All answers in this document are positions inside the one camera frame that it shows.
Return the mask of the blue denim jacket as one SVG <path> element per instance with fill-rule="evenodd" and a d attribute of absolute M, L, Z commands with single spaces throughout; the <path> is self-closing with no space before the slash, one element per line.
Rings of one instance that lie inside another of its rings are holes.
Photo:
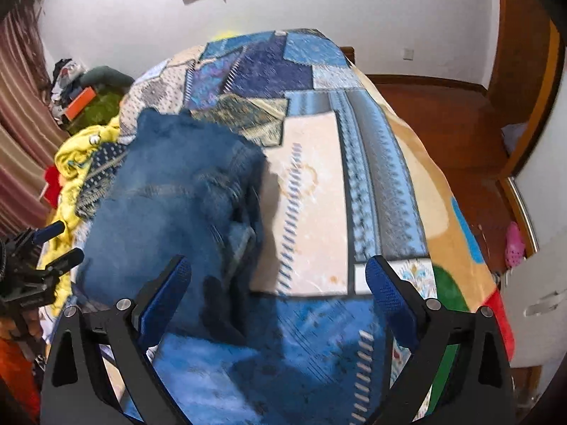
<path fill-rule="evenodd" d="M 77 286 L 95 305 L 132 298 L 185 257 L 191 281 L 170 329 L 245 342 L 251 275 L 262 249 L 262 149 L 189 114 L 139 115 L 135 140 L 85 242 Z"/>

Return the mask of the pile of clothes on stand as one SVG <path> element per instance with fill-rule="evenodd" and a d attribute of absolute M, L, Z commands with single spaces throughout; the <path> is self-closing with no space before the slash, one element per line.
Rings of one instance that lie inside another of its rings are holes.
<path fill-rule="evenodd" d="M 72 58 L 62 58 L 55 65 L 51 87 L 50 111 L 60 118 L 66 108 L 82 92 L 80 78 L 85 68 Z"/>

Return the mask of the yellow cartoon fleece blanket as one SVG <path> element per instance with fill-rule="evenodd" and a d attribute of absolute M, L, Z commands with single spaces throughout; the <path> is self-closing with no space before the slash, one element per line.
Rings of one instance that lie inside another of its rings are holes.
<path fill-rule="evenodd" d="M 38 262 L 41 269 L 73 248 L 75 232 L 84 223 L 75 212 L 76 204 L 92 157 L 102 144 L 116 142 L 119 131 L 119 117 L 115 116 L 106 125 L 85 127 L 58 149 L 54 162 L 63 178 L 63 186 L 53 220 L 62 221 L 65 231 L 42 247 Z"/>

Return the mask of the navy patterned cloth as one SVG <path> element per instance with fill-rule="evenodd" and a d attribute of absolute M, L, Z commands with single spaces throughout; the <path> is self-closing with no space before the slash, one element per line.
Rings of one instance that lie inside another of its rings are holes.
<path fill-rule="evenodd" d="M 93 154 L 76 200 L 75 213 L 79 218 L 86 221 L 94 217 L 125 161 L 127 148 L 127 145 L 121 143 L 106 142 Z"/>

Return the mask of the striped red brown curtain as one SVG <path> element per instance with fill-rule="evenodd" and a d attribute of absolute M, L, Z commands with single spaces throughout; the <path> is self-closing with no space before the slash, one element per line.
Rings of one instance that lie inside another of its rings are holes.
<path fill-rule="evenodd" d="M 15 0 L 1 20 L 1 233 L 41 226 L 43 178 L 66 134 L 48 108 L 51 81 L 37 0 Z"/>

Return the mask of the colourful fleece blanket underneath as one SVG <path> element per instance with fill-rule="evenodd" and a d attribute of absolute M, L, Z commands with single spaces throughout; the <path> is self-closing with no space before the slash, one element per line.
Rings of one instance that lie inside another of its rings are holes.
<path fill-rule="evenodd" d="M 405 157 L 425 229 L 437 295 L 452 309 L 476 311 L 483 305 L 490 307 L 500 326 L 506 354 L 511 358 L 515 340 L 500 291 L 448 180 L 416 132 L 397 115 L 366 74 L 357 67 L 353 70 L 363 89 L 385 113 Z"/>

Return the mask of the orange box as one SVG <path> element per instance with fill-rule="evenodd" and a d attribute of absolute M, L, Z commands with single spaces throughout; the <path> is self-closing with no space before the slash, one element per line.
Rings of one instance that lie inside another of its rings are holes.
<path fill-rule="evenodd" d="M 96 91 L 91 86 L 83 89 L 65 109 L 64 116 L 73 121 L 95 98 Z"/>

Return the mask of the green patterned covered stand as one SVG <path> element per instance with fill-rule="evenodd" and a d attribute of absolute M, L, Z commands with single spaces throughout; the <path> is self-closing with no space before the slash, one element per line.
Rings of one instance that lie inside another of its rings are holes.
<path fill-rule="evenodd" d="M 76 134 L 83 129 L 107 125 L 119 114 L 119 106 L 124 93 L 120 90 L 104 89 L 68 124 L 66 131 Z"/>

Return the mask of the dark green pillow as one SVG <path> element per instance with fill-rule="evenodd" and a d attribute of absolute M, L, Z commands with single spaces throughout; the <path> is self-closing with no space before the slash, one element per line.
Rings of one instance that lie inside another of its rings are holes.
<path fill-rule="evenodd" d="M 129 89 L 135 80 L 108 65 L 94 67 L 79 78 L 82 87 L 106 85 L 115 88 Z"/>

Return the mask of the blue patchwork bedspread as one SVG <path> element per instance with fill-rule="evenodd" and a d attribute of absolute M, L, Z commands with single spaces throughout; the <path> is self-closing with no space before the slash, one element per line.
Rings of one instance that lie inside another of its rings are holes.
<path fill-rule="evenodd" d="M 365 282 L 383 255 L 425 298 L 436 285 L 409 168 L 353 65 L 316 30 L 219 39 L 157 64 L 119 111 L 189 114 L 265 156 L 262 249 L 241 345 L 167 329 L 154 365 L 196 424 L 359 424 L 409 357 Z"/>

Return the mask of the wall power socket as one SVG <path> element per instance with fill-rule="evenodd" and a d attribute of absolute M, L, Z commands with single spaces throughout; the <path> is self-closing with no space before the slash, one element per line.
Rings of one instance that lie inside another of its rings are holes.
<path fill-rule="evenodd" d="M 412 61 L 414 59 L 414 50 L 409 49 L 409 48 L 405 48 L 403 50 L 403 59 L 405 61 Z"/>

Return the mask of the wooden wardrobe frame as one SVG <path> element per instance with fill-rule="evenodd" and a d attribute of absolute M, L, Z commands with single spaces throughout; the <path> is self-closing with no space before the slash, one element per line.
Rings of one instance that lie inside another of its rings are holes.
<path fill-rule="evenodd" d="M 499 183 L 531 256 L 539 245 L 516 177 L 550 117 L 563 71 L 564 45 L 541 0 L 499 0 L 499 4 L 497 48 L 487 98 L 506 126 L 526 126 L 499 174 Z"/>

